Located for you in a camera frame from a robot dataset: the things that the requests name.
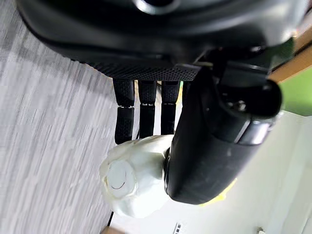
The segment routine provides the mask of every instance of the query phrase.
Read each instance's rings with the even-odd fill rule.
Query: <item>robotic hand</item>
[[[140,137],[153,134],[157,80],[161,133],[173,133],[184,82],[165,189],[190,204],[224,190],[274,126],[282,95],[268,74],[291,57],[291,37],[307,6],[307,0],[17,0],[38,39],[113,78],[116,143],[132,138],[134,80]]]

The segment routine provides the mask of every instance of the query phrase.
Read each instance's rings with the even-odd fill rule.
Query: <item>gray carpet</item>
[[[100,232],[110,210],[98,168],[116,116],[112,80],[45,47],[0,0],[2,234]]]

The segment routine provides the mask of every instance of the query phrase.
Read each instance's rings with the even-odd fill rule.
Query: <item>round cap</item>
[[[109,192],[116,198],[122,198],[133,192],[136,176],[127,161],[115,160],[109,165],[106,181]]]

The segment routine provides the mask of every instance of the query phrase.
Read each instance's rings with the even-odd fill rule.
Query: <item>wooden trim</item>
[[[275,82],[284,81],[287,78],[297,75],[302,70],[312,67],[312,46],[302,51],[270,75],[270,79]]]
[[[295,40],[294,51],[298,52],[309,42],[312,41],[312,27],[305,31],[300,37]]]

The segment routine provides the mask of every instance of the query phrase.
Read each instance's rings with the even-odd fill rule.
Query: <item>white wall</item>
[[[225,201],[205,208],[169,201],[145,219],[115,215],[112,225],[130,234],[172,234],[176,223],[181,234],[252,234],[257,227],[281,233],[305,168],[304,157],[296,154],[302,121],[285,113]]]
[[[304,119],[295,157],[304,157],[298,189],[282,226],[282,234],[312,234],[312,117]]]

